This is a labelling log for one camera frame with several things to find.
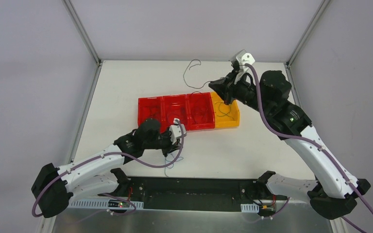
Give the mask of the dark cable lifted high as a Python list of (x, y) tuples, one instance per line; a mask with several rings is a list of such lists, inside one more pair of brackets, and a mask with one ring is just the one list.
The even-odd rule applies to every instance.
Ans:
[(202, 61), (200, 59), (192, 59), (188, 62), (187, 66), (185, 67), (182, 73), (182, 80), (186, 87), (191, 88), (193, 90), (201, 90), (204, 89), (209, 83), (210, 80), (204, 79), (199, 74), (196, 74), (194, 71), (202, 66)]

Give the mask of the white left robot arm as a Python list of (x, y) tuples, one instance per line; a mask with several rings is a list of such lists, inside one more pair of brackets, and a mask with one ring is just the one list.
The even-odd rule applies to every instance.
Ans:
[(158, 120), (149, 118), (138, 128), (119, 137), (98, 153), (78, 162), (55, 167), (44, 165), (37, 175), (31, 192), (35, 197), (33, 217), (50, 218), (63, 212), (72, 202), (93, 195), (124, 196), (129, 189), (121, 167), (136, 161), (151, 168), (168, 167), (153, 165), (140, 158), (146, 150), (161, 150), (164, 156), (176, 152), (179, 158), (183, 150), (186, 127), (179, 119), (161, 132)]

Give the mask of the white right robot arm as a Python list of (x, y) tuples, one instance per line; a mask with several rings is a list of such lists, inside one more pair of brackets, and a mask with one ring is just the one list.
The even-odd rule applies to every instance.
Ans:
[(255, 182), (259, 197), (272, 195), (291, 197), (308, 203), (326, 219), (350, 214), (357, 205), (359, 195), (370, 189), (366, 179), (349, 173), (326, 148), (310, 118), (297, 105), (288, 100), (291, 83), (279, 70), (264, 72), (259, 83), (254, 78), (246, 81), (244, 74), (238, 81), (237, 73), (211, 81), (209, 87), (225, 102), (232, 100), (264, 114), (269, 126), (280, 140), (293, 148), (314, 173), (313, 180), (299, 180), (266, 171)]

